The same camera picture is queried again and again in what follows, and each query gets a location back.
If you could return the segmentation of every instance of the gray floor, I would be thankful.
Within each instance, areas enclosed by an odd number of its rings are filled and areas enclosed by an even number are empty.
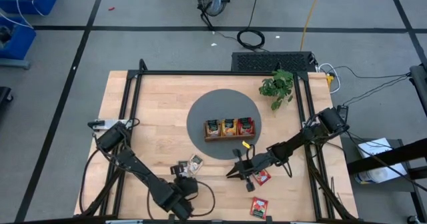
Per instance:
[[[29,21],[84,26],[94,2],[58,0],[50,16],[32,16]],[[413,28],[427,28],[425,0],[401,2]],[[312,0],[258,0],[252,25],[303,27],[311,4]],[[212,19],[213,24],[245,26],[252,5],[253,0],[233,0]],[[94,25],[204,26],[195,6],[196,0],[102,0]],[[310,27],[404,28],[404,24],[393,0],[318,0]],[[267,50],[299,49],[301,33],[264,34]],[[0,223],[15,219],[82,35],[83,31],[37,31],[27,54],[30,70],[0,67],[0,86],[12,87],[15,95],[0,125]],[[427,34],[417,37],[427,49]],[[308,33],[304,50],[313,51],[320,63],[347,65],[360,75],[401,74],[420,63],[407,33]],[[72,216],[91,140],[86,123],[97,117],[109,71],[135,69],[140,58],[149,69],[230,70],[234,51],[245,50],[207,31],[92,31],[26,220]],[[345,69],[338,74],[342,87],[332,95],[335,105],[387,81],[356,79]],[[425,138],[427,118],[413,86],[404,81],[352,104],[349,124],[359,136],[409,143]],[[355,198],[367,221],[405,223],[415,214],[407,193],[358,189]]]

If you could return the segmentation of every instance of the snack package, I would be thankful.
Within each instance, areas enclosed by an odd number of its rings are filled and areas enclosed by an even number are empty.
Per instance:
[[[203,159],[198,155],[192,155],[188,161],[188,173],[190,175],[195,175],[200,167],[203,165]]]
[[[221,126],[218,120],[209,120],[206,122],[206,136],[207,137],[221,136]]]
[[[237,135],[238,126],[236,119],[224,119],[222,120],[222,135],[232,136]]]
[[[238,121],[239,135],[254,134],[254,122],[251,117],[240,118]]]
[[[254,197],[250,214],[261,219],[266,218],[268,201]]]
[[[272,178],[272,176],[266,170],[254,173],[254,177],[256,182],[258,182],[260,186],[262,186],[262,184],[266,183],[270,178]]]
[[[188,161],[178,161],[178,165],[182,165],[184,167],[184,171],[179,175],[182,177],[188,177]]]

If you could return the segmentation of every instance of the wooden tray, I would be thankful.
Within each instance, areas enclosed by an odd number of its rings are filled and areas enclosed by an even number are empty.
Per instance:
[[[204,128],[203,131],[205,133],[205,141],[229,141],[229,140],[247,140],[247,139],[253,139],[256,136],[256,128],[255,128],[255,122],[252,121],[252,126],[254,127],[254,133],[249,135],[233,135],[233,136],[223,136],[222,135],[222,128],[220,128],[221,136],[219,137],[208,137],[207,136],[207,121],[203,124]]]

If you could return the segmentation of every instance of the yellow cable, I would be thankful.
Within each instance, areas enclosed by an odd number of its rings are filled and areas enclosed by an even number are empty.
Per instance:
[[[306,36],[307,26],[308,26],[308,23],[310,22],[310,18],[312,18],[313,10],[314,10],[314,7],[316,6],[317,1],[318,0],[313,1],[313,5],[312,5],[312,8],[310,9],[310,13],[308,13],[306,25],[304,26],[304,30],[302,31],[300,51],[302,51],[302,47],[304,46],[304,37]]]

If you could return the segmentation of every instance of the green plant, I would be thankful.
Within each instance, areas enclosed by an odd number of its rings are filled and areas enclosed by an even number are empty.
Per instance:
[[[294,86],[294,76],[292,73],[281,69],[273,71],[272,74],[274,74],[273,78],[262,80],[260,94],[268,97],[278,97],[272,103],[272,110],[274,111],[279,109],[285,97],[288,98],[288,102],[292,100],[291,92]]]

